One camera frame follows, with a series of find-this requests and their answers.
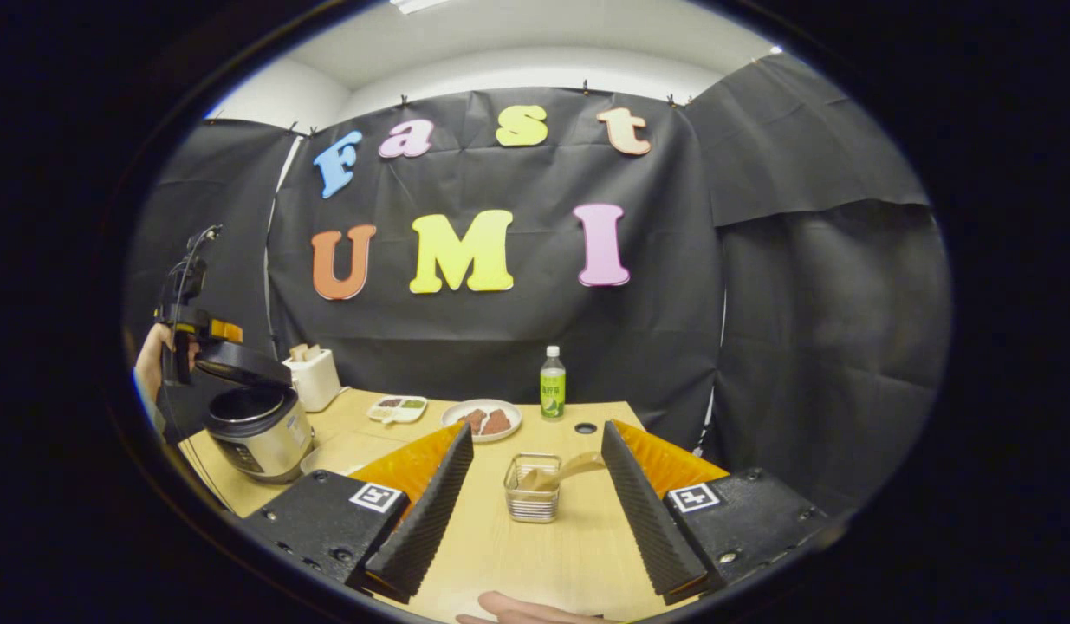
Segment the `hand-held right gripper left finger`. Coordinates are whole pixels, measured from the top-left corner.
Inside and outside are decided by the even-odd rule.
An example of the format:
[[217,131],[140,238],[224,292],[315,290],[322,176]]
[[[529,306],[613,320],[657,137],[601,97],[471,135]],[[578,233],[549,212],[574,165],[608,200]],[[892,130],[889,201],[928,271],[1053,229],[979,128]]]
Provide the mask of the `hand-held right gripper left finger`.
[[352,471],[314,470],[244,519],[305,568],[407,604],[419,592],[474,459],[457,422]]

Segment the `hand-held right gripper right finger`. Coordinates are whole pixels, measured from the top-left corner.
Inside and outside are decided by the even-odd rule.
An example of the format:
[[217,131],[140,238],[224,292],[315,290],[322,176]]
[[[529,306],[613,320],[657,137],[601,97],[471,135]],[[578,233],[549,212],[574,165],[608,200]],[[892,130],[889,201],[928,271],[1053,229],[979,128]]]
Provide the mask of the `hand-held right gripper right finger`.
[[669,605],[742,583],[828,526],[824,509],[761,467],[727,471],[617,418],[606,422],[600,454]]

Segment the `wooden spoon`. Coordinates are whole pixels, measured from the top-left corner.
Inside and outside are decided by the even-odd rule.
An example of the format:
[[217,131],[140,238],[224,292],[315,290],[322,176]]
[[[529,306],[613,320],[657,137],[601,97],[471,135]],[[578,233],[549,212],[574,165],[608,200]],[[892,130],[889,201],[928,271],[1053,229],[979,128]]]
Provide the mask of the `wooden spoon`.
[[518,480],[516,491],[524,493],[554,492],[562,481],[578,477],[579,474],[587,473],[587,471],[605,469],[606,462],[599,452],[582,453],[560,466],[532,467],[526,474],[522,475],[522,478]]

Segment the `metal wire chopstick holder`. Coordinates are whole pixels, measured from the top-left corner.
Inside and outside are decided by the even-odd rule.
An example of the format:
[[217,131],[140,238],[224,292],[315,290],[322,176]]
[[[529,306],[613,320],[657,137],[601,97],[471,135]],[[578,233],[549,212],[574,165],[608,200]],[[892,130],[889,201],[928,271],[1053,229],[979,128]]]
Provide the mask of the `metal wire chopstick holder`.
[[518,453],[504,472],[504,505],[511,520],[551,523],[557,517],[560,486],[545,484],[555,477],[562,459],[554,454]]

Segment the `black silver rice cooker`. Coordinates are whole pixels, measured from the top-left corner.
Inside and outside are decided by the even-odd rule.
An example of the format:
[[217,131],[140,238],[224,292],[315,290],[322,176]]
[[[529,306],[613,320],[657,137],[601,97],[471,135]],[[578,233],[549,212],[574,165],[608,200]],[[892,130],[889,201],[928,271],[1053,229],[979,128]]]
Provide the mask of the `black silver rice cooker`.
[[229,389],[207,404],[202,423],[226,461],[246,477],[288,484],[314,451],[314,427],[288,365],[240,343],[199,348],[195,367]]

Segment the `white oval plate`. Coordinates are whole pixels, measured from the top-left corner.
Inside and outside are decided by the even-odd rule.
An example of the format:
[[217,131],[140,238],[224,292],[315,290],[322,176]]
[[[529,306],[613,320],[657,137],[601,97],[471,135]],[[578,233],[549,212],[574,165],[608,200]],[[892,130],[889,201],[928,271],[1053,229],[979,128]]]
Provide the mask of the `white oval plate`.
[[517,433],[520,430],[520,427],[522,427],[522,411],[520,411],[517,406],[514,406],[514,404],[507,402],[507,400],[494,399],[463,400],[463,402],[455,404],[455,406],[448,407],[447,410],[444,411],[443,415],[441,415],[441,424],[443,424],[443,426],[450,426],[450,424],[463,424],[462,422],[458,422],[457,418],[465,415],[468,411],[475,410],[475,408],[482,408],[487,413],[491,413],[496,410],[496,408],[502,408],[507,412],[513,424],[511,429],[507,432],[491,436],[483,436],[482,433],[478,436],[472,435],[472,439],[474,439],[476,444],[489,444],[503,441],[503,439],[509,438],[513,433]]

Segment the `white seasoning tray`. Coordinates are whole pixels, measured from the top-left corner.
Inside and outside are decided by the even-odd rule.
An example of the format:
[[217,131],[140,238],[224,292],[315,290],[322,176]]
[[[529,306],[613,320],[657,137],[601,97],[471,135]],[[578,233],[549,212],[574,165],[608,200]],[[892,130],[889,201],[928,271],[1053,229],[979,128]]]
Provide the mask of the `white seasoning tray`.
[[366,414],[381,424],[413,423],[421,420],[429,400],[424,396],[386,395],[368,408]]

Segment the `white toaster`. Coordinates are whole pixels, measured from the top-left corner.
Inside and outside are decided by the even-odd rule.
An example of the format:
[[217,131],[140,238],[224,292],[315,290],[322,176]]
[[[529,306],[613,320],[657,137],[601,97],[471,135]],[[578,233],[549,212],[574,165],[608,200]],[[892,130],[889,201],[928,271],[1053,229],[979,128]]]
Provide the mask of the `white toaster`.
[[324,411],[343,392],[335,355],[328,348],[323,348],[323,355],[314,361],[297,363],[288,357],[282,363],[289,368],[293,387],[308,413]]

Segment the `green tea bottle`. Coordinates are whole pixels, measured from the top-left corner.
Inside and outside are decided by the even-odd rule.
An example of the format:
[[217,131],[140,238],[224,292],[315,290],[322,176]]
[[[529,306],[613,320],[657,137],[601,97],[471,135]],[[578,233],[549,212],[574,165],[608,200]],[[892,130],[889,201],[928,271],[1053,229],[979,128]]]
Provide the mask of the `green tea bottle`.
[[567,370],[557,345],[548,345],[545,355],[539,371],[540,414],[542,418],[560,421],[565,415]]

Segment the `black backdrop cloth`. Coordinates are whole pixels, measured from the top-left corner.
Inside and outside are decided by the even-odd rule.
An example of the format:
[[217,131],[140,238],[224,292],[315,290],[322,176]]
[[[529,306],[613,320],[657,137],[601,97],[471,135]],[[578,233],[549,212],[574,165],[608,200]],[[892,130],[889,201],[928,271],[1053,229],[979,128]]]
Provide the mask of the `black backdrop cloth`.
[[441,400],[630,404],[646,430],[854,509],[918,438],[950,268],[878,122],[791,56],[688,107],[492,88],[308,137],[198,124],[151,186],[123,323],[143,335],[190,235],[197,305],[254,350],[332,350],[341,382]]

